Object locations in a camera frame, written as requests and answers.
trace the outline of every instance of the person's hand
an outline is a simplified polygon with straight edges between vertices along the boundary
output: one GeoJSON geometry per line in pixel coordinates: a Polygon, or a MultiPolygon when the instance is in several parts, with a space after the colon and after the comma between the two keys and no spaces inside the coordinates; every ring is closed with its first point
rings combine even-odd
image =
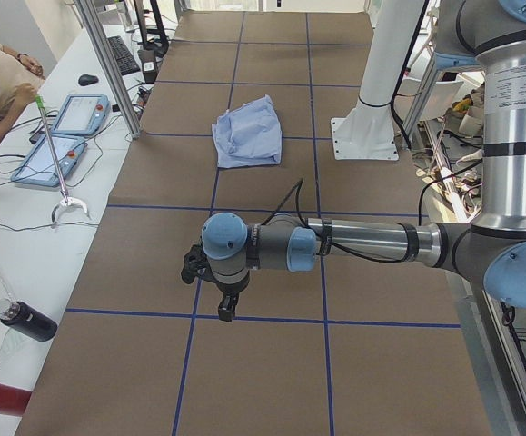
{"type": "Polygon", "coordinates": [[[22,107],[27,107],[30,103],[35,100],[36,90],[28,83],[20,84],[15,90],[15,100],[13,104],[22,107]]]}
{"type": "Polygon", "coordinates": [[[43,77],[43,67],[32,56],[21,54],[19,61],[32,74],[37,77],[43,77]]]}

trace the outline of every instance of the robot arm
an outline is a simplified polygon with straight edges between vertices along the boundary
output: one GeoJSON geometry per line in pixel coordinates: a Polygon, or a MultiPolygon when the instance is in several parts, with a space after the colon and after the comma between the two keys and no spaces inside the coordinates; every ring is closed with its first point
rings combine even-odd
{"type": "Polygon", "coordinates": [[[251,269],[309,271],[317,255],[330,253],[419,261],[526,307],[526,0],[443,0],[436,52],[445,68],[476,58],[486,71],[479,216],[471,224],[414,227],[284,215],[247,226],[232,213],[214,215],[184,257],[182,277],[216,283],[221,320],[232,320],[251,269]]]}

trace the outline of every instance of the warning label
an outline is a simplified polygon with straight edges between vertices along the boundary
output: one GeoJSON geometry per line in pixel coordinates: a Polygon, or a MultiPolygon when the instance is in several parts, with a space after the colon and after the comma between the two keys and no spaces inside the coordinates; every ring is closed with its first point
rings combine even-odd
{"type": "Polygon", "coordinates": [[[487,75],[485,113],[526,109],[526,65],[487,75]]]}

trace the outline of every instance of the tablet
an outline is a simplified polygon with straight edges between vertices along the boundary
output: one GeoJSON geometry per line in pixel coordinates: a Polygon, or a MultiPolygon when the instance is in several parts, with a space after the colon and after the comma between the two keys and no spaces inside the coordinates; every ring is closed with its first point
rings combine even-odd
{"type": "Polygon", "coordinates": [[[51,131],[54,134],[91,136],[101,128],[110,110],[107,95],[69,95],[51,131]]]}
{"type": "MultiPolygon", "coordinates": [[[[53,134],[56,156],[59,159],[61,172],[66,178],[76,167],[87,143],[78,136],[53,134]]],[[[46,135],[36,142],[33,149],[23,160],[10,178],[16,183],[35,184],[39,186],[55,187],[59,185],[53,156],[46,140],[46,135]]]]}

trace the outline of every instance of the white robot column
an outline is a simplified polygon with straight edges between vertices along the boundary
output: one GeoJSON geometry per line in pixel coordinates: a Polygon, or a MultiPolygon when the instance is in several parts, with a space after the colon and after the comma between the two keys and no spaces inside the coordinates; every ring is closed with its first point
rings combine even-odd
{"type": "Polygon", "coordinates": [[[357,105],[332,119],[335,159],[398,160],[390,102],[427,0],[386,0],[375,29],[357,105]]]}

